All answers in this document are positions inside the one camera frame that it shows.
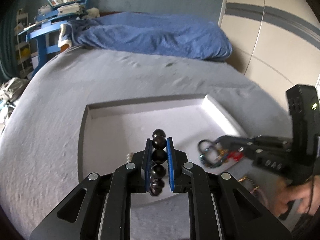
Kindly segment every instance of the bed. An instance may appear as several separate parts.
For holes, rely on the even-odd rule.
[[[209,94],[249,136],[291,137],[288,114],[257,84],[224,62],[72,47],[34,76],[0,138],[0,205],[28,239],[39,222],[79,183],[78,140],[88,104],[181,94]],[[235,177],[276,176],[242,160]],[[184,194],[132,207],[132,239],[188,239]],[[152,212],[162,209],[154,228]]]

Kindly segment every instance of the human hand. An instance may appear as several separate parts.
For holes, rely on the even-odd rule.
[[[287,187],[285,180],[279,178],[277,182],[276,198],[274,201],[274,206],[272,213],[279,217],[288,210],[287,203],[291,200],[302,199],[297,213],[304,214],[309,210],[310,197],[311,197],[311,185],[312,182],[309,181],[303,185],[299,186],[289,186]],[[310,215],[314,215],[320,206],[320,176],[315,176],[314,178],[314,189],[313,198],[311,203],[311,208],[309,211]]]

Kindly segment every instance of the triangular cutout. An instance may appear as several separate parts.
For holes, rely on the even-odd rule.
[[[68,221],[69,223],[74,223],[77,220],[83,199],[87,190],[82,188],[79,190],[70,201],[64,205],[57,213],[57,217]]]
[[[262,214],[250,203],[249,200],[238,190],[233,190],[233,195],[236,198],[240,213],[246,222],[259,218]]]

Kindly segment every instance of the desk leg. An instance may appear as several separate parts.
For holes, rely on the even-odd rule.
[[[34,69],[32,73],[32,77],[35,76],[35,74],[39,71],[40,68],[44,66],[44,64],[47,63],[48,57],[47,57],[47,47],[45,43],[45,35],[40,35],[36,37],[37,41],[37,47],[38,47],[38,66]]]

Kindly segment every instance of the black bead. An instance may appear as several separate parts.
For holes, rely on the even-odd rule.
[[[156,164],[151,168],[151,177],[155,179],[162,179],[165,176],[165,168],[160,165]]]
[[[156,149],[153,151],[151,155],[151,159],[157,164],[164,163],[167,160],[167,158],[167,153],[163,149]]]
[[[154,189],[149,188],[149,193],[151,196],[159,196],[161,194],[161,192],[162,192],[162,189],[154,190]]]
[[[155,129],[155,131],[152,134],[152,138],[157,136],[163,136],[165,138],[165,132],[161,129]]]
[[[155,149],[164,149],[167,146],[167,140],[163,136],[156,136],[152,140],[152,146]]]
[[[164,188],[164,181],[162,179],[154,179],[150,180],[150,188],[151,189],[163,189]]]

